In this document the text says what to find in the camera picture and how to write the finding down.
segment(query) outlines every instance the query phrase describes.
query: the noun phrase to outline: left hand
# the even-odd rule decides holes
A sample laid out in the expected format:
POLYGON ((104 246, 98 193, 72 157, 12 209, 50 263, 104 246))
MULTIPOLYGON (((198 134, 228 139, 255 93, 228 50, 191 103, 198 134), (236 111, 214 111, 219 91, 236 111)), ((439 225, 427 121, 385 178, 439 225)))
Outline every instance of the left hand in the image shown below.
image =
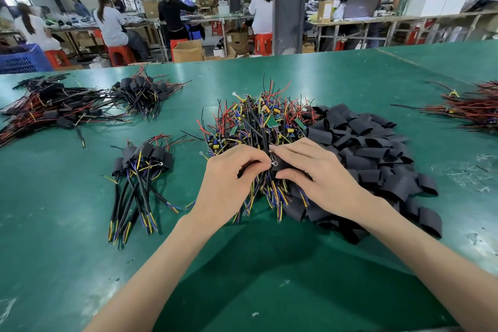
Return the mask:
POLYGON ((239 211, 254 178, 269 170, 271 159, 262 150, 238 145, 208 160, 201 190, 192 211, 187 215, 214 233, 239 211), (247 164, 244 173, 239 171, 247 164))

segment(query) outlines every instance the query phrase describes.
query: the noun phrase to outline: hand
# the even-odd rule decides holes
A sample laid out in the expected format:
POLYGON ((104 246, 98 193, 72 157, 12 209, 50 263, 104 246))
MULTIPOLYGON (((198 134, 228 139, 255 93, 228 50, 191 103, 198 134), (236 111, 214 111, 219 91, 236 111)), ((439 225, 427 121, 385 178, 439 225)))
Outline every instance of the hand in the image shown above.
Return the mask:
POLYGON ((214 233, 239 211, 254 178, 270 167, 271 160, 264 151, 246 145, 235 146, 210 158, 195 206, 187 216, 214 233), (252 164, 237 178, 248 163, 252 164))
POLYGON ((334 153, 308 138, 286 145, 271 145, 270 150, 298 168, 278 171, 276 177, 298 184, 310 199, 328 212, 361 224, 369 210, 376 209, 372 204, 383 201, 359 186, 334 153))

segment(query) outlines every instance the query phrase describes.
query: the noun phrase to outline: right hand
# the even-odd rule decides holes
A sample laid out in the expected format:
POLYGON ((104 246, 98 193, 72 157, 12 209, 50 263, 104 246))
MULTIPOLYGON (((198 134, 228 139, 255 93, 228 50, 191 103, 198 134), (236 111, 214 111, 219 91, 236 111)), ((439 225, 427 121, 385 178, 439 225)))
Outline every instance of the right hand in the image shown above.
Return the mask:
POLYGON ((278 171, 276 177, 299 185, 311 200, 328 212, 361 224, 366 214, 373 211, 372 208, 376 209, 372 204, 383 201, 358 185, 334 153, 308 138, 286 145, 271 145, 270 150, 297 168, 278 171))

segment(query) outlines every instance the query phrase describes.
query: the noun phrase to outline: white t-shirt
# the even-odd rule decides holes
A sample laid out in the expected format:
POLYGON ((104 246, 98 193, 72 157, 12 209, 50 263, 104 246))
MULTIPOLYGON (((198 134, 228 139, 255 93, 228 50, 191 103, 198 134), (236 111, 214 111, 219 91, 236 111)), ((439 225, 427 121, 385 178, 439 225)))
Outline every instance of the white t-shirt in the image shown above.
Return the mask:
POLYGON ((61 44, 58 40, 53 37, 47 37, 47 33, 43 30, 47 27, 47 25, 41 17, 29 15, 29 20, 31 21, 31 25, 34 29, 34 34, 28 33, 28 30, 22 22, 21 16, 14 20, 16 30, 21 32, 26 38, 27 44, 38 44, 44 52, 61 49, 61 44))
POLYGON ((273 33, 273 0, 251 0, 249 13, 254 15, 252 30, 254 34, 273 33))
POLYGON ((98 8, 94 11, 97 26, 102 32, 103 42, 108 47, 128 45, 128 36, 122 31, 121 25, 125 17, 116 8, 103 8, 103 22, 96 16, 98 8))

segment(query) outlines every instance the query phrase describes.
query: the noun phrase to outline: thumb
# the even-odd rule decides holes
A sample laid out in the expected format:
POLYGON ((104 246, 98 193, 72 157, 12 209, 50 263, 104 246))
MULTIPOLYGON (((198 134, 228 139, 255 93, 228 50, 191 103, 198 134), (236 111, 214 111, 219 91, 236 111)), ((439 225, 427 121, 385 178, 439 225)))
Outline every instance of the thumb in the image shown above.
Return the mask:
POLYGON ((240 180, 242 180, 246 183, 252 183, 252 181, 254 180, 254 178, 257 175, 259 175, 263 171, 269 170, 270 167, 271 167, 270 163, 257 162, 257 163, 251 164, 251 165, 249 165, 249 167, 247 167, 244 170, 244 174, 240 177, 240 180))
POLYGON ((309 189, 313 184, 313 181, 307 178, 302 171, 296 170, 294 168, 286 168, 285 170, 278 171, 275 177, 284 178, 298 184, 305 193, 307 192, 307 189, 309 189))

